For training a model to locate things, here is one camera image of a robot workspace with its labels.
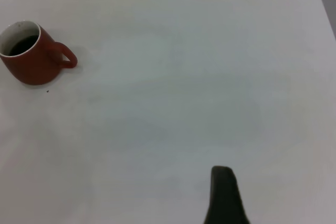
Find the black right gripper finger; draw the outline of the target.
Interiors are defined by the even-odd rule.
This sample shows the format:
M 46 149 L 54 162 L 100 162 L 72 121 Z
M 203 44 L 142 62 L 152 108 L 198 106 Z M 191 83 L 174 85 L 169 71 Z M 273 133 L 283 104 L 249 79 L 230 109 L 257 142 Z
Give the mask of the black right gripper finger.
M 236 176 L 229 167 L 214 166 L 211 170 L 209 207 L 204 222 L 249 223 Z

